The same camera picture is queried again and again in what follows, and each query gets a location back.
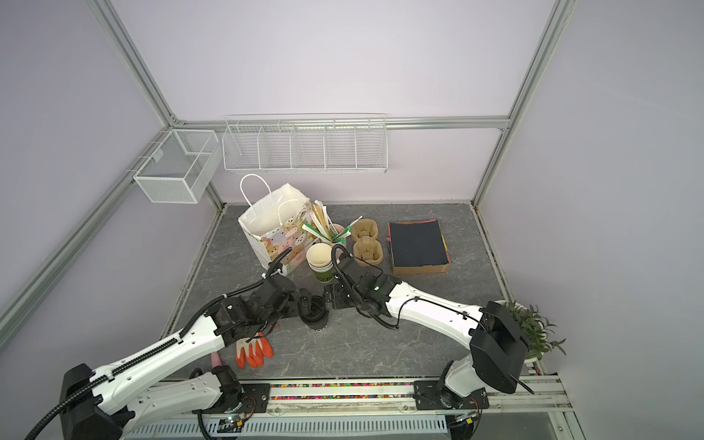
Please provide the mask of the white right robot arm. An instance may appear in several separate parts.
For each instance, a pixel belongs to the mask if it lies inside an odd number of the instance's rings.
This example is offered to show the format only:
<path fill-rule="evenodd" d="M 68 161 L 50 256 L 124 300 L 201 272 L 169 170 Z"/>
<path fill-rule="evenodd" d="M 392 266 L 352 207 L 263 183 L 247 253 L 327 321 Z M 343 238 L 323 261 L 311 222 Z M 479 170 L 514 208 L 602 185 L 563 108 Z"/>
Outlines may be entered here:
<path fill-rule="evenodd" d="M 464 409 L 473 404 L 488 407 L 480 396 L 487 388 L 514 394 L 528 351 L 528 337 L 508 308 L 498 302 L 484 306 L 461 304 L 419 290 L 382 269 L 359 266 L 350 256 L 332 260 L 342 292 L 357 312 L 378 324 L 397 330 L 406 320 L 448 337 L 467 350 L 451 360 L 438 381 L 416 392 L 420 403 L 442 409 Z"/>

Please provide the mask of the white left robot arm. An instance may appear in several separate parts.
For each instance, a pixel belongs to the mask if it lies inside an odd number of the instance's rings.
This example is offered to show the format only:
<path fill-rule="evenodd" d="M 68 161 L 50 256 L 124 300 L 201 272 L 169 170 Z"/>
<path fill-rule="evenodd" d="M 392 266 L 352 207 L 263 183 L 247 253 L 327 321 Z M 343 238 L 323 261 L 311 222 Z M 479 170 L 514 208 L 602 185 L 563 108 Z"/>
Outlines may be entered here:
<path fill-rule="evenodd" d="M 207 302 L 182 329 L 134 355 L 98 368 L 72 368 L 64 375 L 59 403 L 27 438 L 37 438 L 55 418 L 66 439 L 120 439 L 177 414 L 240 411 L 252 398 L 227 365 L 187 381 L 162 380 L 223 348 L 262 341 L 287 315 L 295 291 L 282 273 L 266 273 Z"/>

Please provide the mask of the black cup lid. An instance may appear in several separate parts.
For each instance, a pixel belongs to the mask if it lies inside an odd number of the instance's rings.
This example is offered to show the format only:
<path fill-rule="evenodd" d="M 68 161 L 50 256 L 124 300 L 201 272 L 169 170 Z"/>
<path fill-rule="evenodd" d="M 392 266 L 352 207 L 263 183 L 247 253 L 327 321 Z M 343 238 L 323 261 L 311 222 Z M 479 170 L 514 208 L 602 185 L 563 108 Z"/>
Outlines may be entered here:
<path fill-rule="evenodd" d="M 340 283 L 324 286 L 324 300 L 335 310 L 355 307 L 355 303 L 350 298 L 348 291 Z"/>

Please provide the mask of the red white garden glove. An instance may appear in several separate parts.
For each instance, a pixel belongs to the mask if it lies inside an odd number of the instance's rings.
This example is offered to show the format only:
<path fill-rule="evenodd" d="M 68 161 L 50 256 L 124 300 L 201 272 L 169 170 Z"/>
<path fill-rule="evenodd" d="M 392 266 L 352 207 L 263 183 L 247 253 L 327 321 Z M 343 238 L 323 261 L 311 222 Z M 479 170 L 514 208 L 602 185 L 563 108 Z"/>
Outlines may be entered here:
<path fill-rule="evenodd" d="M 247 365 L 253 369 L 262 367 L 264 359 L 270 359 L 273 355 L 269 340 L 261 332 L 253 338 L 242 338 L 236 341 L 236 364 L 240 369 Z"/>

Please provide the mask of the brown pulp cup carrier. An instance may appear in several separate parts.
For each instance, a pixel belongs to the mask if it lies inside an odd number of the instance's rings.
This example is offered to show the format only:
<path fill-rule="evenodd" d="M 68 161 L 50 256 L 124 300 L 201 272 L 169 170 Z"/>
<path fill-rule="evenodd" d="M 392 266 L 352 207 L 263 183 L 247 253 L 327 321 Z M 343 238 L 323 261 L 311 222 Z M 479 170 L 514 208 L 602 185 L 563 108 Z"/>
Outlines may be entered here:
<path fill-rule="evenodd" d="M 353 255 L 360 266 L 377 266 L 383 261 L 379 232 L 377 223 L 372 219 L 362 218 L 353 225 Z"/>

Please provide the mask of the green paper cup stack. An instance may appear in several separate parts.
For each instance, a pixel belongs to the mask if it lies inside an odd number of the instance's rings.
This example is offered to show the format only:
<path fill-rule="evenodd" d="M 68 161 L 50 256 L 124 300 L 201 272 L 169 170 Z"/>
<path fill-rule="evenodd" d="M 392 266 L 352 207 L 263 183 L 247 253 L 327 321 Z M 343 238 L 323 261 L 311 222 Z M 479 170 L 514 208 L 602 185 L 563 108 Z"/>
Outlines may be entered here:
<path fill-rule="evenodd" d="M 306 252 L 306 261 L 315 278 L 321 283 L 333 280 L 332 247 L 326 243 L 311 245 Z"/>

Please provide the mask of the purple pink trowel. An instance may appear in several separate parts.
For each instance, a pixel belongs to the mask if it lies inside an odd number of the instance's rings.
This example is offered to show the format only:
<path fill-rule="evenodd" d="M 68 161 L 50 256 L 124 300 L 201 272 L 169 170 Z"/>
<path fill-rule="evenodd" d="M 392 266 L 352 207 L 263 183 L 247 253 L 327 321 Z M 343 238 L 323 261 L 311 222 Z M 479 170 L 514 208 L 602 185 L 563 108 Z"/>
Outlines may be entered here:
<path fill-rule="evenodd" d="M 210 359 L 211 359 L 211 366 L 213 368 L 220 367 L 222 365 L 222 359 L 217 352 L 212 353 L 210 355 Z"/>

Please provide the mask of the cartoon animal paper bag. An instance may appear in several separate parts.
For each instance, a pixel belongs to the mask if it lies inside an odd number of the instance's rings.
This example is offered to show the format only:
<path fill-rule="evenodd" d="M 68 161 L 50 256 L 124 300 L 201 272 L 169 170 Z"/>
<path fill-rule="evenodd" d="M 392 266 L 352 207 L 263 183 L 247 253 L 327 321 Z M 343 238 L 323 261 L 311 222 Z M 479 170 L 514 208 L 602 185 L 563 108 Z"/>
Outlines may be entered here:
<path fill-rule="evenodd" d="M 309 231 L 313 222 L 313 203 L 300 190 L 286 183 L 278 189 L 265 186 L 267 194 L 256 202 L 246 198 L 247 211 L 238 218 L 260 265 L 267 269 L 283 256 L 282 272 L 295 271 L 310 247 L 320 241 Z"/>

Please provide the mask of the white mesh box basket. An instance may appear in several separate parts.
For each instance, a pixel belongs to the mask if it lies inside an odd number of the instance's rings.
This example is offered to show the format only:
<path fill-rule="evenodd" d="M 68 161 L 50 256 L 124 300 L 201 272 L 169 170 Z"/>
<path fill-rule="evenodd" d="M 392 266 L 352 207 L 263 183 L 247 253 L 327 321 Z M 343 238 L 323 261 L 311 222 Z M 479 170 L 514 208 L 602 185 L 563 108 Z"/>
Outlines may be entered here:
<path fill-rule="evenodd" d="M 223 159 L 214 130 L 172 129 L 133 180 L 154 204 L 196 205 Z"/>

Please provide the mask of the potted green plant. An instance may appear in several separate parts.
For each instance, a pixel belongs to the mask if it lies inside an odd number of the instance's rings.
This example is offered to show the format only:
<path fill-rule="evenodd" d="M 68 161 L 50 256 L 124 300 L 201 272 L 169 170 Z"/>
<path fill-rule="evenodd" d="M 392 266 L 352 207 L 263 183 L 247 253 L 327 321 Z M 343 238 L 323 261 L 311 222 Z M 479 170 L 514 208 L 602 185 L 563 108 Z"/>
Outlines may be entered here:
<path fill-rule="evenodd" d="M 542 360 L 544 355 L 555 350 L 563 355 L 567 354 L 563 348 L 566 339 L 554 338 L 557 326 L 544 317 L 536 305 L 524 306 L 516 301 L 507 301 L 504 305 L 527 337 L 528 350 L 525 362 Z"/>

